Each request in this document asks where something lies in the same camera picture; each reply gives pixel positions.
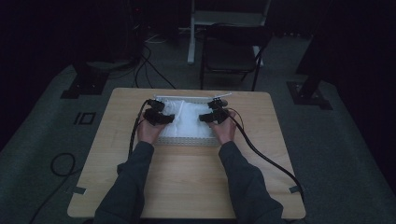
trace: dark background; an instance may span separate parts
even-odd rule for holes
[[[196,5],[233,10],[225,2],[197,0]],[[67,65],[76,59],[131,59],[136,25],[177,42],[177,28],[189,26],[190,9],[183,0],[2,1],[0,148]],[[313,36],[298,73],[337,87],[393,190],[395,11],[395,3],[385,0],[273,0],[267,20],[277,36]]]

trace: hand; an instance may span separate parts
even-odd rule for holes
[[[155,141],[157,141],[158,136],[166,126],[165,124],[159,124],[155,126],[150,124],[143,118],[143,114],[140,116],[139,122],[140,124],[137,126],[137,139],[150,144],[153,144]]]
[[[235,117],[235,112],[230,111],[229,113],[231,117]],[[224,143],[233,141],[233,138],[235,136],[236,124],[233,122],[232,119],[227,118],[221,124],[210,122],[207,123],[207,125],[209,125],[213,132],[215,132],[216,137],[222,145]]]

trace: gray long-sleeve shirt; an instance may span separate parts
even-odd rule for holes
[[[145,203],[144,187],[154,147],[139,142],[127,162],[120,164],[114,186],[96,209],[94,222],[138,223]],[[262,172],[248,163],[234,142],[221,146],[219,157],[228,177],[238,223],[284,223],[283,206],[268,194]]]

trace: black chair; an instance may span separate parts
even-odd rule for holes
[[[201,59],[201,90],[207,73],[241,74],[241,81],[254,72],[251,90],[256,87],[262,52],[271,39],[271,32],[264,26],[245,26],[215,23],[207,26]],[[257,54],[253,46],[259,47]]]

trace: person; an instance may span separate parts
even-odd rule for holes
[[[262,172],[241,154],[234,140],[236,125],[230,118],[208,123],[221,143],[219,158],[224,166],[237,223],[284,223],[283,206],[266,190]],[[95,211],[93,223],[138,223],[145,199],[144,187],[154,152],[153,143],[165,125],[141,121],[138,143],[127,162],[118,167],[118,178]]]

